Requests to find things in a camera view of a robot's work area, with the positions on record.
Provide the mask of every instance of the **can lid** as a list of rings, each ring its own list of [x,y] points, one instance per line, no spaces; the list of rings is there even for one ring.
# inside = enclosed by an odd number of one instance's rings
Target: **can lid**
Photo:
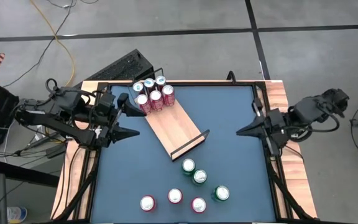
[[[141,91],[141,90],[143,90],[143,84],[141,82],[137,82],[132,86],[132,88],[135,91]]]
[[[165,79],[165,77],[163,77],[162,75],[159,76],[159,77],[157,77],[157,78],[155,78],[155,82],[156,82],[158,85],[164,84],[165,81],[166,81],[166,79]]]
[[[147,103],[147,96],[145,94],[140,94],[139,96],[137,96],[136,102],[139,105],[146,104]]]
[[[195,212],[203,212],[206,209],[206,203],[205,200],[201,197],[196,197],[191,203],[191,206],[193,207],[193,210]]]
[[[154,207],[154,199],[151,196],[145,196],[140,200],[140,207],[145,210],[149,211]]]
[[[225,186],[219,186],[216,189],[216,196],[221,200],[226,200],[229,198],[230,192],[229,189]]]
[[[185,159],[181,166],[185,171],[192,171],[196,167],[196,164],[192,159]]]
[[[159,100],[161,98],[161,93],[158,90],[154,90],[150,93],[150,98],[152,100]]]
[[[153,87],[154,86],[154,80],[152,78],[147,78],[146,80],[144,80],[144,86]]]
[[[179,189],[171,189],[168,193],[169,201],[173,203],[180,202],[181,200],[181,191]]]
[[[204,170],[197,170],[194,173],[194,180],[197,183],[202,183],[206,180],[206,172]]]
[[[166,95],[173,93],[173,87],[171,85],[166,85],[162,88],[162,92]]]

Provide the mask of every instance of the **table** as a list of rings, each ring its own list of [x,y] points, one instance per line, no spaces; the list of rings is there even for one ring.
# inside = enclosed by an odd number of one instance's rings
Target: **table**
[[[130,81],[110,81],[109,83],[113,84],[125,84],[129,83]],[[202,83],[216,83],[217,85],[220,84],[230,84],[230,80],[175,80],[171,81],[172,84],[177,83],[198,83],[202,85]],[[258,81],[254,80],[239,80],[238,83],[255,83]],[[85,81],[83,82],[82,89],[86,91],[93,91],[97,89],[98,85],[106,83],[106,81]],[[285,90],[282,81],[266,81],[263,82],[263,86],[265,86],[266,92],[267,92],[267,98],[269,105],[271,108],[279,108],[281,111],[286,111],[288,107],[288,101],[285,95]],[[263,91],[258,90],[258,95],[260,95]],[[297,151],[300,151],[300,148],[297,144],[294,142],[289,142],[288,145]],[[76,191],[78,190],[79,183],[81,176],[85,176],[86,172],[83,172],[83,168],[86,167],[84,165],[88,164],[88,172],[91,169],[91,165],[93,163],[93,157],[95,155],[95,152],[86,153],[85,150],[79,150],[76,154],[76,157],[73,159],[73,155],[75,151],[77,150],[78,145],[75,142],[70,142],[68,144],[67,148],[67,154],[66,154],[66,163],[64,169],[62,169],[62,172],[65,172],[65,184],[62,184],[63,175],[60,176],[60,184],[57,189],[57,195],[55,198],[55,203],[53,206],[53,211],[57,209],[57,212],[55,214],[55,217],[57,217],[64,209],[66,204],[66,198],[65,196],[68,196],[68,201],[71,200],[71,198],[76,194]],[[68,183],[68,170],[70,166],[70,162],[72,163],[72,169],[71,169],[71,178],[70,178],[70,189],[67,191],[67,183]],[[294,198],[298,201],[298,203],[305,209],[306,212],[308,212],[311,216],[316,216],[316,212],[313,205],[313,199],[311,198],[310,188],[308,185],[308,179],[306,176],[305,167],[303,165],[302,160],[295,154],[292,154],[290,151],[284,150],[283,156],[281,158],[281,161],[276,162],[276,168],[282,166],[283,168],[283,174],[285,175],[285,180],[287,183],[287,187],[289,191],[292,193]],[[58,206],[58,201],[60,199],[60,192],[63,188],[63,197],[61,199],[61,202]],[[91,213],[89,210],[89,206],[92,203],[94,199],[93,195],[94,190],[88,190],[85,192],[82,201],[80,203],[80,206],[71,214],[70,218],[89,218]],[[281,217],[288,217],[290,214],[287,214],[285,211],[285,203],[284,199],[279,192],[279,190],[276,190],[277,198],[278,198],[278,207],[280,208],[280,215]]]

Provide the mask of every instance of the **can cluster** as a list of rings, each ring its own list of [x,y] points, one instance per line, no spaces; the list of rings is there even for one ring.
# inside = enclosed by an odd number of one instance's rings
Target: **can cluster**
[[[203,185],[206,182],[207,174],[205,170],[196,169],[196,164],[192,159],[185,159],[182,162],[181,169],[183,174],[192,178],[195,185]],[[219,185],[211,192],[211,198],[217,202],[224,202],[229,198],[229,189]],[[172,204],[179,204],[183,200],[183,192],[180,189],[171,189],[167,195],[168,201]],[[145,212],[155,210],[157,206],[156,199],[151,195],[146,195],[140,201],[140,207]],[[206,201],[202,197],[195,197],[191,201],[191,209],[195,213],[203,213],[206,210]]]
[[[161,111],[165,106],[172,106],[175,103],[175,91],[171,85],[167,85],[164,76],[155,80],[148,78],[144,82],[137,82],[132,86],[137,93],[135,102],[141,110],[150,114],[152,110]]]

